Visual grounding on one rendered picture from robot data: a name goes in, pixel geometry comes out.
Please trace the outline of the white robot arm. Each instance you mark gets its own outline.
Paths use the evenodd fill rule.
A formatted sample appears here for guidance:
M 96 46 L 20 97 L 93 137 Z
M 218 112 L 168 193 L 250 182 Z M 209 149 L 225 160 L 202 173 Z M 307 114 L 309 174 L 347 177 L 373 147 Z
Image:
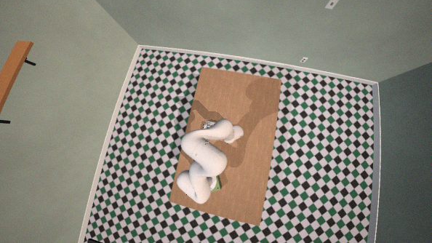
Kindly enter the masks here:
M 178 187 L 195 202 L 205 203 L 211 190 L 216 186 L 216 176 L 222 173 L 227 165 L 226 155 L 208 140 L 229 140 L 233 137 L 233 140 L 224 140 L 226 143 L 232 143 L 243 134 L 243 129 L 239 125 L 232 125 L 228 119 L 220 119 L 211 127 L 186 133 L 180 145 L 195 161 L 189 170 L 178 175 Z

